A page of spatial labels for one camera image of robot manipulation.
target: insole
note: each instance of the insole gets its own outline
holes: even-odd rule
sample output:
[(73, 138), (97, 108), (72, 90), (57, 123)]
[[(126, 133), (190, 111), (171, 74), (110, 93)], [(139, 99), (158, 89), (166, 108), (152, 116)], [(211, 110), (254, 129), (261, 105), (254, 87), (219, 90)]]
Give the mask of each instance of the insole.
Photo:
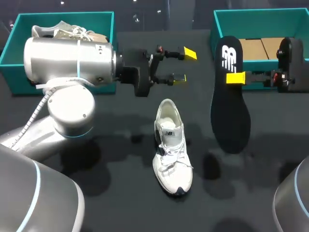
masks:
[(176, 128), (174, 121), (170, 117), (165, 117), (165, 118), (159, 119), (159, 123), (163, 128), (167, 128), (167, 129), (175, 129)]
[(251, 119), (242, 96), (241, 85), (226, 84), (225, 57), (235, 58), (233, 66), (238, 73), (243, 70), (242, 47), (233, 36), (221, 38), (215, 51), (215, 85), (211, 102), (211, 127), (220, 148), (230, 154), (240, 153), (250, 137)]

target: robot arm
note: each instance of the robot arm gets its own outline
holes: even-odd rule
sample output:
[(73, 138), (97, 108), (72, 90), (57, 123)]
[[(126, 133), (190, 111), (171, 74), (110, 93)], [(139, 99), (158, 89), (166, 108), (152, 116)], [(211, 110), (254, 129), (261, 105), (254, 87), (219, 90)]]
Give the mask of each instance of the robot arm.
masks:
[[(118, 54), (110, 43), (28, 39), (25, 71), (32, 84), (43, 89), (44, 97), (25, 127), (0, 136), (0, 144), (42, 161), (67, 146), (87, 141), (91, 138), (95, 100), (86, 86), (120, 81), (132, 84), (136, 96), (147, 97), (154, 83), (185, 82), (185, 75), (155, 75), (164, 57), (197, 59), (195, 52), (185, 47), (180, 52), (164, 51), (159, 46), (155, 54), (143, 49)], [(46, 104), (50, 115), (35, 121)]]

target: n logo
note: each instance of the n logo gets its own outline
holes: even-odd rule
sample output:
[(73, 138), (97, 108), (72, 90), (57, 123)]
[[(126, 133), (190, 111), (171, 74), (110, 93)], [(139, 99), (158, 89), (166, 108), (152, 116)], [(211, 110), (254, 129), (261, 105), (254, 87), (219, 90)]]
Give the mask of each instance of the n logo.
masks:
[(171, 131), (166, 131), (164, 135), (165, 136), (173, 136), (174, 134)]
[(236, 73), (236, 51), (233, 47), (222, 46), (222, 67)]

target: shoe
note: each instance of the shoe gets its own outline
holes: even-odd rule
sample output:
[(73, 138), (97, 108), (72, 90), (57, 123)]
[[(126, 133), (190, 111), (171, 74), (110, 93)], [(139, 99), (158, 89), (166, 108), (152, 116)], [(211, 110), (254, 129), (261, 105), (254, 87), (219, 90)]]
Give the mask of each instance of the shoe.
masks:
[(51, 28), (41, 28), (39, 26), (33, 26), (31, 30), (31, 35), (32, 37), (76, 39), (109, 43), (109, 39), (105, 35), (96, 34), (91, 30), (87, 31), (85, 28), (76, 25), (70, 25), (63, 21)]
[(191, 187), (193, 172), (187, 154), (183, 122), (172, 100), (161, 102), (154, 132), (158, 145), (153, 159), (155, 176), (167, 193), (184, 195)]

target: shoelace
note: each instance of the shoelace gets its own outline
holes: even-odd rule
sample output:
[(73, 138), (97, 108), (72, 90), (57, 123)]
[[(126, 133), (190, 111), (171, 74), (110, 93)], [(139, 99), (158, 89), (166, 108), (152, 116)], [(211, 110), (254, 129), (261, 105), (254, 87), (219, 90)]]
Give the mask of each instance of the shoelace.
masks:
[(72, 25), (72, 26), (75, 27), (72, 32), (66, 31), (66, 30), (62, 30), (62, 31), (68, 33), (69, 37), (71, 38), (81, 39), (81, 40), (86, 38), (88, 41), (94, 40), (93, 37), (89, 35), (89, 33), (94, 33), (94, 31), (86, 30), (85, 28), (82, 28), (77, 25)]
[(182, 141), (179, 145), (173, 147), (166, 147), (163, 143), (159, 145), (159, 148), (162, 148), (165, 151), (165, 155), (161, 157), (162, 167), (159, 169), (160, 172), (166, 171), (171, 165), (174, 165), (176, 162), (182, 163), (187, 167), (193, 168), (191, 165), (185, 163), (182, 158), (185, 157), (184, 154), (184, 145), (185, 139), (182, 138)]

